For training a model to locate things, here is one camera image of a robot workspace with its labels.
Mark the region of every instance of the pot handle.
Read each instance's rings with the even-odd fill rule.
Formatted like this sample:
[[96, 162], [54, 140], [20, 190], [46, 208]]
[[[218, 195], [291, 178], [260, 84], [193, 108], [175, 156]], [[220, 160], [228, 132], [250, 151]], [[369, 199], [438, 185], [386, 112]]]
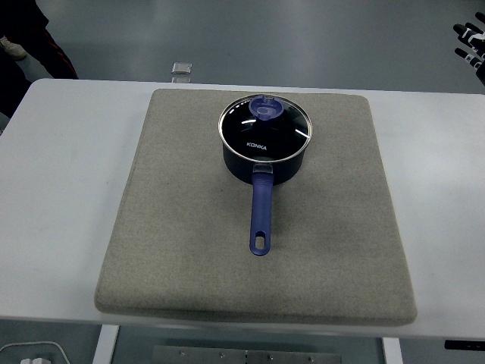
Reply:
[[[249, 238], [249, 248], [255, 256], [264, 256], [270, 251], [273, 181], [274, 176], [271, 165], [254, 166], [252, 172], [251, 237]], [[258, 247], [260, 243], [264, 243], [262, 248]]]

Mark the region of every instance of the purple lid knob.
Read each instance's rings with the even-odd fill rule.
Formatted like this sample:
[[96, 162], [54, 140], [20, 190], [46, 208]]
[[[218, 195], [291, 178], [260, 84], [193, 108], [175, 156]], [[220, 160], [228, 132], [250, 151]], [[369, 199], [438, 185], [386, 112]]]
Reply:
[[251, 100], [249, 110], [255, 118], [268, 121], [278, 118], [284, 111], [284, 105], [277, 97], [260, 95]]

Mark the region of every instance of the pot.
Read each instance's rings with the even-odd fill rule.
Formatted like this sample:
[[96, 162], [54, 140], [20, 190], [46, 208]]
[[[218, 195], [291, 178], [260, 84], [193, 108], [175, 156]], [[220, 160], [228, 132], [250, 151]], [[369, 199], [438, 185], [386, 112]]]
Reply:
[[294, 102], [253, 95], [231, 103], [219, 118], [224, 162], [241, 181], [252, 184], [249, 248], [257, 256], [271, 247], [273, 186], [293, 177], [311, 139], [311, 122]]

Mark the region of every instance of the white table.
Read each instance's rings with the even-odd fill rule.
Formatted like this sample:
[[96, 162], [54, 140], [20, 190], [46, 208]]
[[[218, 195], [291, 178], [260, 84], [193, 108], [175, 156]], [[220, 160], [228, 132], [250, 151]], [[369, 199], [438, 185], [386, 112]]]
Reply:
[[[100, 313], [95, 286], [149, 100], [159, 88], [366, 97], [414, 285], [416, 321], [397, 328], [222, 324]], [[483, 340], [483, 115], [482, 95], [37, 81], [0, 137], [0, 318]]]

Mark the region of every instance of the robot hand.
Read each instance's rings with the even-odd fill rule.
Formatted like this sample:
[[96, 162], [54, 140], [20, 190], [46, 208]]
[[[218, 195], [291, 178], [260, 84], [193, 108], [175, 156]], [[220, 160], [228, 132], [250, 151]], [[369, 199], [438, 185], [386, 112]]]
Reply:
[[[476, 13], [475, 17], [485, 24], [485, 14]], [[485, 66], [482, 67], [483, 58], [485, 58], [485, 34], [480, 28], [471, 23], [466, 23], [464, 26], [456, 24], [453, 30], [458, 34], [458, 40], [470, 47], [476, 56], [470, 55], [460, 48], [455, 49], [455, 53], [477, 70], [477, 77], [485, 86]]]

